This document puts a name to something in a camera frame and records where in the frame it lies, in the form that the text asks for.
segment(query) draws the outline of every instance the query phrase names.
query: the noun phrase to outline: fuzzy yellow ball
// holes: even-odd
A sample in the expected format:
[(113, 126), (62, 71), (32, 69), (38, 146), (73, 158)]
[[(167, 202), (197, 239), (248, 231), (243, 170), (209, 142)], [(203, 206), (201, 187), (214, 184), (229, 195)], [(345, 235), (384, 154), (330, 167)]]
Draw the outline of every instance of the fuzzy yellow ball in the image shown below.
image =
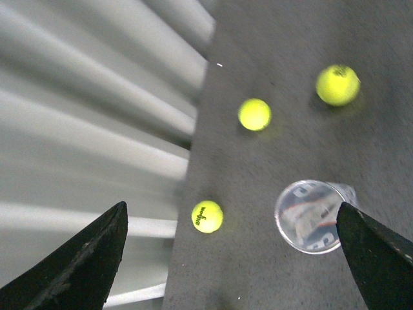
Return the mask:
[(318, 96), (329, 105), (346, 105), (356, 98), (360, 90), (357, 74), (348, 66), (332, 65), (323, 70), (317, 79)]
[(271, 121), (271, 109), (260, 99), (248, 99), (240, 106), (238, 119), (246, 129), (263, 130)]
[(205, 200), (198, 203), (192, 210), (192, 223), (202, 233), (212, 233), (220, 228), (224, 214), (218, 204)]

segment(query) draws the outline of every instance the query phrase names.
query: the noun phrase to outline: plastic cup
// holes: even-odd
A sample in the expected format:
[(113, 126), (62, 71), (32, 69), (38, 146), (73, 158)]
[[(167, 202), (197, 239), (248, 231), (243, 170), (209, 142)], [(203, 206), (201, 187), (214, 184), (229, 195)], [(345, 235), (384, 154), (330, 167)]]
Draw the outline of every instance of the plastic cup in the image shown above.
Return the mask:
[(295, 182), (277, 200), (277, 227), (285, 241), (298, 251), (329, 253), (340, 246), (336, 219), (342, 202), (357, 207), (353, 187), (315, 180)]

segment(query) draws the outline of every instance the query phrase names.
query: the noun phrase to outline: yellow tennis ball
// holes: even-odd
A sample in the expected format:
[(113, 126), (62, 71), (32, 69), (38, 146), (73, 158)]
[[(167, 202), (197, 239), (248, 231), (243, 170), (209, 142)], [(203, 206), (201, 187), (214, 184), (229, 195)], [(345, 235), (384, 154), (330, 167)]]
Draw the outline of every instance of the yellow tennis ball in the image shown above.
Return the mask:
[(318, 96), (329, 105), (342, 106), (356, 98), (360, 80), (348, 66), (332, 65), (323, 70), (317, 79)]
[(213, 201), (205, 200), (198, 203), (192, 210), (192, 223), (198, 231), (212, 233), (218, 230), (224, 220), (224, 214)]
[(271, 109), (260, 99), (248, 99), (240, 106), (238, 119), (246, 129), (263, 130), (271, 121)]

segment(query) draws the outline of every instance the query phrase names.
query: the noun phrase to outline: white corrugated wall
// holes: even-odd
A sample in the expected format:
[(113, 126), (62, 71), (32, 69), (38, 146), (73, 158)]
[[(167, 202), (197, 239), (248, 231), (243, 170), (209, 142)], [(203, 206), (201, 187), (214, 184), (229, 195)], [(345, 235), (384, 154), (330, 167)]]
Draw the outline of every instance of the white corrugated wall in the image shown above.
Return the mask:
[(108, 306), (160, 307), (216, 5), (0, 0), (0, 287), (124, 200)]

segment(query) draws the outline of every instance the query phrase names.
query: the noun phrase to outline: gray carpet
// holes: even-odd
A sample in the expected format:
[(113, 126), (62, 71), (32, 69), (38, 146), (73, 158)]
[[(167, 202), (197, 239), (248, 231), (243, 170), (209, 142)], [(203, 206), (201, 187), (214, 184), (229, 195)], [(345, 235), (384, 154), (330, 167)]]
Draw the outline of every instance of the gray carpet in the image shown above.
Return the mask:
[[(347, 183), (360, 209), (413, 240), (413, 2), (222, 2), (163, 309), (366, 309), (341, 248), (293, 249), (274, 205), (294, 181)], [(361, 80), (344, 108), (314, 92), (333, 63)], [(273, 112), (258, 133), (237, 120), (254, 97)], [(217, 232), (192, 226), (201, 200), (222, 206)]]

